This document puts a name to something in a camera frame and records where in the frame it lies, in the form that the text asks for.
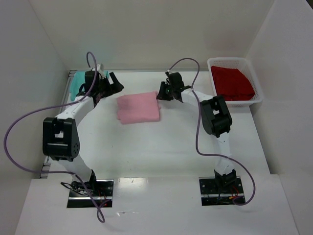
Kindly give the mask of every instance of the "cable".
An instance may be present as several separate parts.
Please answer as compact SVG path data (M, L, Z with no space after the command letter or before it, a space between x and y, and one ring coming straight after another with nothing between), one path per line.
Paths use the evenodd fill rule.
M199 141L200 122L201 122L201 106L200 106L199 98L198 98L197 94L196 94L195 91L194 91L194 84L195 84L196 79L197 79L197 77L198 77L198 74L199 74L199 72L200 72L200 65L199 65L198 61L196 61L195 59L192 59L192 58L188 58L188 57L187 57L187 58L182 58L182 59L178 60L177 62L175 62L175 63L170 67L169 70L171 70L176 64L178 64L178 63L179 63L180 61L182 61L182 60L192 60L192 61L196 62L196 64L198 65L198 70L197 70L196 76L195 76L195 78L194 78L194 80L193 80L193 82L192 82L192 84L191 84L192 93L194 94L194 96L195 96L195 98L196 98L196 100L197 100L197 104L198 104L198 123L197 123L197 132L196 132L196 151L197 151L197 153L198 153L199 155L201 155L201 156L217 156L217 157L229 159L229 160L231 160L231 161L237 163L238 165L240 165L240 166L247 172L247 174L250 176L251 181L252 181L252 184L253 184L253 192L252 192L252 195L251 195L250 199L247 200L245 203L236 203L236 202L235 202L235 199L242 198L243 196L238 196L238 197L236 197L236 198L234 198L234 199L232 200L233 204L235 204L235 205L237 205L237 206L246 205L246 204L248 204L249 202L252 201L252 199L254 198L254 195L255 195L255 190L256 190L256 189L255 189L256 187L255 187L255 182L254 182L253 176L250 174L250 172L248 171L248 169L247 169L243 164L241 164L239 161L237 161L236 159L233 159L233 158L228 157L228 156L226 156L226 155L217 154L217 153L212 153L212 154L211 154L211 153L201 153L201 152L199 151L199 144L198 144L198 141Z
M101 222L101 223L104 223L105 222L105 219L104 219L104 215L101 211L101 206L98 206L96 201L93 199L91 193L89 192L87 186L85 185L84 181L74 172L70 172L70 171L47 171L47 170L44 170L44 171L36 171L36 170L32 170L32 169L28 169L20 164L18 164L13 158L12 156L10 155L9 151L8 151L8 147L7 147L7 139L8 139L8 136L9 136L9 133L10 131L12 130L12 128L19 122L21 121L22 119L24 119L25 117L29 116L29 115L32 115L32 114L35 114L35 113L38 113L40 111L44 111L44 110L48 110L48 109L55 109L55 108L60 108L60 107L65 107L65 106L68 106L68 105L73 105L73 104L77 104L81 101L83 101L83 99L85 99L91 92L94 84L95 84L95 81L96 81L96 78L97 78L97 62L96 62L96 58L94 57L93 53L92 52L87 52L86 54L86 58L87 58L87 63L88 63L88 66L90 67L90 64L89 64L89 59L88 59L88 56L91 55L92 56L92 59L93 59L93 62L94 62L94 66L95 66L95 73L94 73L94 77L93 77L93 82L91 84L91 87L89 88L89 90L87 91L87 93L78 101L75 101L75 102L72 102L72 103L68 103L68 104L61 104L61 105L54 105L54 106L49 106L49 107L45 107L45 108L40 108L40 109L37 109L37 110L34 110L32 112L29 112L21 117L19 117L18 119L16 119L10 126L9 128L7 129L5 135L4 135L4 140L3 140L3 148L4 148L4 151L8 157L8 159L15 165L17 166L19 169L22 169L24 171L27 171L27 172L30 172L30 173L34 173L34 174L58 174L58 173L62 173L62 174L70 174L70 175L75 175L75 177L82 183L84 189L86 190L88 196L90 197L92 203L94 204L94 206L97 208L97 217L98 217L98 220Z

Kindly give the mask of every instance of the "white basket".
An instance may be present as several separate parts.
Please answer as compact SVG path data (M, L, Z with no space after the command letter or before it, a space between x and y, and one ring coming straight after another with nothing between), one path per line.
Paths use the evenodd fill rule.
M217 94L216 94L215 84L214 84L213 75L211 71L212 66L218 66L218 67L229 68L229 69L238 69L250 81L255 92L254 97L251 100L226 101L226 104L228 106L249 106L254 103L259 103L263 100L263 93L262 93L258 78L254 72L254 69L251 63L245 58L239 58L239 57L210 58L207 61L207 65L209 67L209 73L211 77L214 95L217 95Z

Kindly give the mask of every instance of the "white table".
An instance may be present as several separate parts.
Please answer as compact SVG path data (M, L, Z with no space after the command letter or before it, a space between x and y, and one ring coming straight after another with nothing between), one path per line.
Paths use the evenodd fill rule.
M256 180L256 196L247 206L202 207L199 177L213 176L215 161L195 151L197 108L161 101L161 121L122 125L116 98L157 91L162 72L117 72L123 92L102 100L78 127L81 156L97 178L114 178L113 207L67 209L66 175L32 180L16 234L297 234L278 176L270 175L248 107L230 109L230 147ZM182 72L185 85L194 72ZM201 72L195 89L213 94L209 75ZM201 127L200 149L216 145ZM51 169L62 169L53 163ZM236 166L246 198L252 194L247 174Z

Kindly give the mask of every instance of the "folded pink towel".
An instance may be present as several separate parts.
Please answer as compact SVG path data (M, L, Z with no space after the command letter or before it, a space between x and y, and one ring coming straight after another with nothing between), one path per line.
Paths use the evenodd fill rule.
M123 95L117 104L117 119L122 124L160 121L156 92Z

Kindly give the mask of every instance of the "red cloth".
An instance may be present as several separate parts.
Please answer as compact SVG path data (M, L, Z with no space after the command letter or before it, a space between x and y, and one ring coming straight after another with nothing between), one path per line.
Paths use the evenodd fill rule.
M255 92L249 80L238 69L212 66L212 75L217 94L225 100L250 100Z

